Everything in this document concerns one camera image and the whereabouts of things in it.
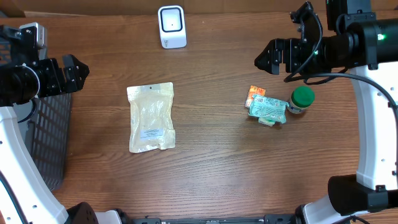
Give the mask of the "orange Kleenex tissue pack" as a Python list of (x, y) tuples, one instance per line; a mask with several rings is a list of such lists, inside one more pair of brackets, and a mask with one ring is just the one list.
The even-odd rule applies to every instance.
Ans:
[(252, 101), (254, 99), (253, 98), (254, 95), (264, 96), (265, 93), (266, 93), (265, 89), (260, 88), (258, 86), (251, 85), (251, 87), (250, 87), (250, 89), (248, 91), (248, 97), (247, 97), (246, 102), (245, 102), (245, 107), (246, 108), (250, 108), (250, 105), (251, 105), (251, 103), (252, 103)]

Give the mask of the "green lid jar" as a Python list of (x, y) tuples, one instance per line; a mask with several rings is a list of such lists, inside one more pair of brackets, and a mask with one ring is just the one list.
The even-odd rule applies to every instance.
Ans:
[(288, 100), (287, 109), (293, 114), (304, 113), (314, 102), (315, 94), (310, 87), (297, 87)]

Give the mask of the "teal wet wipes pack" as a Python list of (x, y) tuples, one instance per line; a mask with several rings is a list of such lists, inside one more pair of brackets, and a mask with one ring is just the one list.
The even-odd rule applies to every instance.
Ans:
[(253, 101), (249, 107), (249, 116), (284, 124), (286, 122), (285, 110), (287, 105), (286, 101), (253, 95)]

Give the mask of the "teal white tissue pack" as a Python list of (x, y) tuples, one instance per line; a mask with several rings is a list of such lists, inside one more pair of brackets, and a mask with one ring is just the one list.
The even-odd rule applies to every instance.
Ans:
[(258, 122), (263, 124), (263, 125), (267, 125), (267, 126), (273, 126), (275, 125), (275, 121), (269, 120), (267, 118), (259, 118)]

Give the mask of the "beige foil pouch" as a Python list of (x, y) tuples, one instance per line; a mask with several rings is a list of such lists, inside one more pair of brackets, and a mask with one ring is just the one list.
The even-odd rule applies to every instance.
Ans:
[(129, 151), (140, 153), (174, 148), (176, 133), (171, 118), (173, 83), (130, 86), (127, 98), (131, 124)]

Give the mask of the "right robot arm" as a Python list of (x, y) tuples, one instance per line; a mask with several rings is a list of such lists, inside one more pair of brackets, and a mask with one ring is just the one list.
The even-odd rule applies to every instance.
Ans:
[(300, 38), (274, 39), (255, 59), (270, 74), (285, 64), (285, 82), (320, 85), (349, 78), (356, 96), (360, 152), (352, 175), (333, 176), (327, 194), (266, 223), (351, 223), (397, 207), (397, 20), (377, 19), (369, 1), (327, 1), (328, 29), (310, 2), (291, 12)]

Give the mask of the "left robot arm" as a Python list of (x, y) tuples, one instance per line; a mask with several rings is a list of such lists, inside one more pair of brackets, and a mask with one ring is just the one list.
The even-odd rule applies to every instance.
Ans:
[(51, 193), (30, 156), (13, 106), (83, 88), (89, 68), (73, 55), (64, 68), (47, 58), (45, 28), (1, 26), (11, 61), (1, 66), (1, 213), (6, 223), (117, 223), (118, 210), (95, 212), (86, 202), (66, 209)]

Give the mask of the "white barcode scanner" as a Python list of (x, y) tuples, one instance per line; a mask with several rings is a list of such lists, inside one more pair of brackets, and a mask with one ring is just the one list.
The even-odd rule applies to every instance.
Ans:
[(164, 49), (179, 49), (187, 45), (184, 10), (181, 6), (162, 6), (158, 10), (160, 42)]

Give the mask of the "grey plastic basket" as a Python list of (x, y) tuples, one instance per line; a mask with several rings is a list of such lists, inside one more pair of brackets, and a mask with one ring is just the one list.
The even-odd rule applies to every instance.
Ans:
[(49, 190), (64, 180), (72, 107), (71, 94), (13, 104), (27, 150)]

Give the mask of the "cardboard back wall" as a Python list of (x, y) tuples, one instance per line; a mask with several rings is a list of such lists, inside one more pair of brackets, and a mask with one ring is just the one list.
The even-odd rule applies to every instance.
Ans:
[(1, 0), (9, 17), (26, 13), (91, 16), (155, 14), (166, 5), (182, 6), (186, 13), (289, 12), (304, 0)]

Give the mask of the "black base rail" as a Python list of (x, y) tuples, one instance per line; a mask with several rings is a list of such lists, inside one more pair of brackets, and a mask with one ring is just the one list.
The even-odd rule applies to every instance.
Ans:
[(235, 217), (235, 218), (134, 218), (133, 224), (304, 224), (299, 216), (294, 214), (268, 214), (263, 217)]

